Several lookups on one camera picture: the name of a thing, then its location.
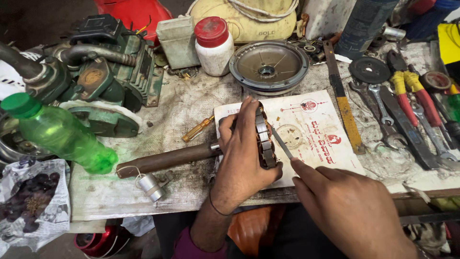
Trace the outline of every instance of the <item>silver capacitor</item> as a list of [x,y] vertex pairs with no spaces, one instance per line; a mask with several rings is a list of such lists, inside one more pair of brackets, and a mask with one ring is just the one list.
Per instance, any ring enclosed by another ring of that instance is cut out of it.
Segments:
[[164,182],[160,182],[152,173],[146,174],[139,180],[139,186],[145,192],[145,196],[148,196],[152,202],[156,202],[166,194],[163,186],[174,178],[171,172],[172,171],[166,172],[167,179]]
[[393,27],[383,26],[382,34],[389,41],[400,41],[406,36],[406,31],[402,29],[396,29]]

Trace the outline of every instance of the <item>blue cylinder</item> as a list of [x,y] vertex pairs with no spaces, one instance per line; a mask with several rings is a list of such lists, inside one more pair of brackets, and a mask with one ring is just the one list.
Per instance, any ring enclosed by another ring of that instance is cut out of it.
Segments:
[[349,59],[361,57],[398,0],[358,0],[340,37],[335,53]]
[[406,37],[410,40],[430,36],[437,26],[454,10],[460,7],[460,0],[437,0],[426,13],[416,17],[411,23],[403,25]]

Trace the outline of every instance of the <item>workbench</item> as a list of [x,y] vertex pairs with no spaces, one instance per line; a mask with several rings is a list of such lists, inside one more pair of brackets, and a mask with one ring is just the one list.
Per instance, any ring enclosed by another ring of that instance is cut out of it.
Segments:
[[[386,52],[396,50],[395,43],[387,43],[377,57],[385,60]],[[407,51],[402,51],[408,64],[424,74],[431,68],[429,43],[413,43]],[[439,169],[424,171],[407,149],[393,151],[380,141],[382,133],[376,118],[363,104],[359,95],[348,87],[352,80],[347,63],[338,61],[342,82],[348,97],[353,116],[367,147],[365,155],[358,156],[367,176],[381,181],[394,198],[410,197],[402,183],[420,190],[428,191],[432,197],[460,195],[460,172]],[[334,90],[329,84],[326,64],[310,66],[300,85],[282,96],[304,94],[327,90],[335,103]],[[204,129],[193,141],[185,143],[182,136],[204,118],[212,115],[217,106],[241,102],[249,92],[244,90],[231,74],[224,77],[211,77],[201,69],[195,78],[184,80],[177,76],[164,75],[160,103],[157,108],[145,108],[137,113],[143,120],[142,132],[133,138],[99,138],[103,144],[112,147],[118,154],[119,162],[127,162],[139,157],[167,152],[216,140],[216,129],[212,124]],[[269,96],[251,94],[263,100]],[[419,128],[427,145],[436,150]],[[460,158],[458,150],[452,153]],[[115,167],[107,175],[90,175],[79,165],[74,164],[69,185],[72,221],[122,218],[158,213],[198,210],[211,187],[215,174],[216,158],[209,158],[170,168],[174,179],[165,186],[167,194],[158,202],[152,203],[144,192],[135,186],[135,178],[119,179]],[[155,172],[164,181],[167,170]],[[258,192],[243,205],[297,202],[294,187],[268,189]]]

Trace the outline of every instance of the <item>green lid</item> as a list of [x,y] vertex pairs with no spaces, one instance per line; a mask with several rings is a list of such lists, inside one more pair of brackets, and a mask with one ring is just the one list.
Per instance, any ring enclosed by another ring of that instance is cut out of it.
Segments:
[[42,105],[26,93],[16,93],[6,97],[0,106],[14,118],[22,119],[34,116]]

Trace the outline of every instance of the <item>red plier handle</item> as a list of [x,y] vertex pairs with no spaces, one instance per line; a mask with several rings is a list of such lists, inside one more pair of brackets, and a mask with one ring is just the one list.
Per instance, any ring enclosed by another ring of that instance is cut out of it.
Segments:
[[417,125],[419,125],[419,120],[417,120],[417,117],[412,111],[409,100],[407,99],[406,85],[404,83],[404,73],[402,71],[396,71],[390,78],[390,82],[395,85],[396,100],[398,101],[399,106],[401,107],[404,114],[406,114],[412,125],[417,127]]
[[412,92],[415,93],[420,104],[425,110],[426,119],[430,123],[431,127],[441,126],[441,118],[434,106],[433,100],[430,98],[429,94],[423,88],[422,84],[419,81],[419,75],[405,71],[404,72],[404,81],[412,89]]

